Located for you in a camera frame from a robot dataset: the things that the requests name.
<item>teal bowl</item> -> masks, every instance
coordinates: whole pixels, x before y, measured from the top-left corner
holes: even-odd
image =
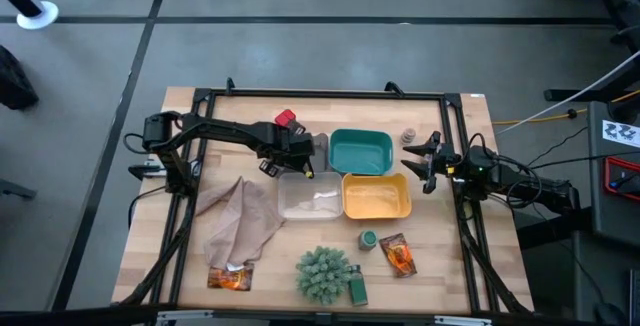
[[[382,175],[393,164],[391,136],[380,131],[337,129],[329,141],[329,164],[341,173]]]

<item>black bag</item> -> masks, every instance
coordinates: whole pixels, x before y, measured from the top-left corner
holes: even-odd
[[[0,103],[12,110],[35,104],[38,95],[24,74],[20,63],[3,46],[0,46]]]

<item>wooden table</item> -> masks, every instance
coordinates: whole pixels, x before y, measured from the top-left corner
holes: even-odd
[[[189,112],[193,92],[193,88],[187,87],[168,88],[162,109]],[[484,96],[464,94],[461,97],[468,134],[481,132],[486,138],[487,146],[496,150]],[[342,215],[334,221],[285,222],[265,244],[262,258],[256,262],[251,291],[237,292],[207,288],[209,266],[205,262],[203,244],[212,234],[224,207],[224,204],[217,205],[194,221],[179,306],[214,310],[468,314],[470,308],[449,181],[439,177],[436,191],[425,195],[422,193],[422,183],[400,163],[401,159],[417,161],[417,156],[402,151],[399,144],[400,134],[404,129],[412,127],[416,130],[415,144],[424,142],[434,130],[441,130],[438,103],[218,96],[213,117],[242,123],[271,121],[284,108],[292,109],[297,114],[298,121],[312,133],[324,132],[330,135],[338,128],[357,128],[384,131],[391,135],[394,141],[391,173],[401,172],[409,179],[413,200],[411,215],[398,220],[351,220]],[[454,112],[450,111],[449,115],[451,124],[455,125]],[[452,129],[456,150],[460,152],[456,127]],[[192,147],[194,154],[196,149],[197,147]],[[200,192],[243,176],[245,180],[263,186],[272,195],[274,202],[277,202],[277,182],[258,170],[259,162],[255,154],[245,146],[209,141]],[[145,180],[140,191],[150,190],[163,183],[164,179]],[[170,198],[169,194],[160,193],[138,202],[113,293],[114,301],[129,295],[156,261]],[[491,201],[483,202],[482,208],[493,266],[518,300],[533,310],[511,212],[503,205]],[[370,252],[359,251],[357,236],[365,229],[376,231],[379,237],[404,233],[413,252],[418,273],[409,278],[394,278],[392,269],[379,248]],[[317,245],[342,249],[351,263],[362,266],[368,306],[351,306],[349,296],[345,294],[334,305],[322,307],[309,303],[296,291],[297,271],[294,266],[305,251],[313,250]],[[169,265],[165,273],[161,302],[168,300],[172,275],[173,264]],[[481,306],[488,309],[483,274],[477,264],[475,275]]]

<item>red object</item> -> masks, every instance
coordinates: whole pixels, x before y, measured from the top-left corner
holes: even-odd
[[[289,127],[289,123],[291,121],[296,120],[296,114],[293,111],[286,109],[280,113],[280,115],[276,116],[276,124],[284,127]]]
[[[640,172],[640,165],[637,163],[629,162],[617,157],[607,157],[604,159],[604,188],[614,194],[618,194],[620,196],[624,196],[636,201],[640,201],[640,196],[635,196],[631,194],[621,194],[618,193],[618,190],[611,187],[609,184],[611,183],[611,166],[618,166],[629,170],[631,172]]]
[[[296,135],[303,133],[306,128],[296,121],[296,114],[293,111],[286,109],[276,116],[275,122],[277,125],[284,126],[292,130]]]

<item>clear plastic container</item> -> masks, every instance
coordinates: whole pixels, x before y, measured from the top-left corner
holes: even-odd
[[[278,180],[278,212],[287,220],[332,220],[342,215],[342,177],[318,172],[313,179],[284,173]]]

